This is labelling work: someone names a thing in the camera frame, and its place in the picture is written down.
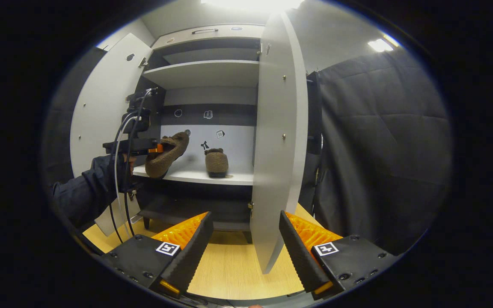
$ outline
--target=cabinet handle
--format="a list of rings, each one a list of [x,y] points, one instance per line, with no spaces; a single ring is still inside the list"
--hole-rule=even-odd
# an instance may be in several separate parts
[[[214,32],[218,32],[218,28],[210,28],[210,29],[195,30],[191,34],[198,33],[199,31],[207,31],[207,30],[214,30]]]

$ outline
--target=screw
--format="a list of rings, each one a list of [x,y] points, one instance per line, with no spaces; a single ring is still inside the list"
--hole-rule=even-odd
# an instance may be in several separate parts
[[[351,277],[351,275],[349,275],[348,273],[343,273],[342,275],[338,276],[338,279],[347,280],[347,279],[349,279],[349,277]]]

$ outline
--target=wooden floor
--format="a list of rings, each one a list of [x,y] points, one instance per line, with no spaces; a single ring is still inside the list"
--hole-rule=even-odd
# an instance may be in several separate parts
[[[320,225],[299,204],[295,214]],[[150,230],[145,230],[140,220],[133,229],[135,233],[153,236],[169,226],[152,220]],[[123,226],[118,230],[121,237],[126,237]],[[105,253],[120,244],[115,232],[106,237],[97,225],[83,234]],[[215,231],[187,291],[212,298],[260,299],[300,290],[303,287],[286,247],[283,247],[270,273],[263,275],[254,246],[247,243],[241,232]]]

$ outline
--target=person's arm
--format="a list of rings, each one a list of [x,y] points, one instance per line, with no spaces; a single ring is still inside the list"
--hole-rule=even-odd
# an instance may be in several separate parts
[[[131,157],[131,170],[134,160],[135,157]],[[53,200],[77,228],[100,216],[117,197],[114,163],[111,155],[96,157],[92,160],[90,170],[83,172],[81,176],[65,184],[53,185],[51,189]],[[119,159],[117,170],[123,170],[124,163]],[[121,172],[118,171],[118,183],[121,182],[122,177]]]

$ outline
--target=brown slipper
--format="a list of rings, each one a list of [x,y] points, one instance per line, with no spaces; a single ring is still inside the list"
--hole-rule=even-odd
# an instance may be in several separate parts
[[[172,137],[163,136],[159,144],[163,145],[162,153],[151,153],[146,158],[146,173],[151,178],[161,179],[169,170],[170,165],[186,151],[190,137],[183,131]]]
[[[221,148],[205,150],[205,165],[211,178],[224,178],[229,168],[227,156]]]

